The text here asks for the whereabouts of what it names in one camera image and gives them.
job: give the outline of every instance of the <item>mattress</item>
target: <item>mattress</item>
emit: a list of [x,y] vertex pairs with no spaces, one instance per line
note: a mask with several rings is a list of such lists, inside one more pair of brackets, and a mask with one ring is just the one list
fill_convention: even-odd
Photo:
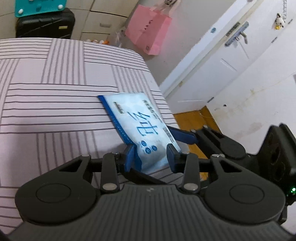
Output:
[[[126,145],[97,95],[144,92],[178,128],[143,58],[113,46],[69,39],[0,40],[0,229],[21,222],[14,196],[29,180],[81,154],[102,158]],[[169,167],[151,176],[180,184]],[[99,186],[100,173],[92,185]],[[122,185],[129,183],[119,175]]]

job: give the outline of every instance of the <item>blue and white packet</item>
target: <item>blue and white packet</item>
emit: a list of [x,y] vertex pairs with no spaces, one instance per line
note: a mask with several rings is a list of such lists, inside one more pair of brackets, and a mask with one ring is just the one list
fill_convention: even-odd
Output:
[[181,152],[160,114],[144,93],[99,95],[114,126],[126,144],[137,146],[133,168],[151,173],[168,165],[166,146]]

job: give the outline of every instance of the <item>white door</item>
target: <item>white door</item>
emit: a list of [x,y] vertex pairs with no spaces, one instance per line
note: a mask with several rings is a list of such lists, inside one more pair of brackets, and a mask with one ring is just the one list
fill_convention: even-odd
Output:
[[288,22],[296,14],[296,1],[287,1],[286,25],[280,30],[274,29],[277,13],[283,13],[283,0],[264,0],[247,19],[249,27],[244,32],[248,44],[245,44],[242,36],[239,42],[235,41],[229,47],[225,47],[224,42],[204,64],[195,67],[190,78],[167,97],[172,112],[201,109],[236,79],[289,27]]

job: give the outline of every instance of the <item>circular pad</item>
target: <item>circular pad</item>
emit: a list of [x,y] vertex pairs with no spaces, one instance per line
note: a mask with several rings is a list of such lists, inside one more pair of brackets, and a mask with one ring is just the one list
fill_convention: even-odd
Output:
[[245,184],[231,188],[229,194],[235,201],[244,204],[258,203],[264,198],[264,192],[259,187]]
[[63,184],[49,184],[38,189],[36,196],[40,201],[47,203],[61,202],[68,198],[71,189]]
[[285,195],[275,184],[243,170],[220,174],[207,187],[205,202],[224,219],[254,225],[276,221],[284,208]]
[[96,191],[75,172],[49,172],[27,182],[15,195],[23,220],[58,225],[86,214],[96,201]]

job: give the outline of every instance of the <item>pink paper bag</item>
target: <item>pink paper bag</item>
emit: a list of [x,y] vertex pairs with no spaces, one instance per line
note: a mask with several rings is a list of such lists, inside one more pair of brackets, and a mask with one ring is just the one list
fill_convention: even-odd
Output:
[[159,54],[172,21],[169,16],[157,8],[159,7],[149,8],[138,5],[126,29],[126,36],[149,55]]

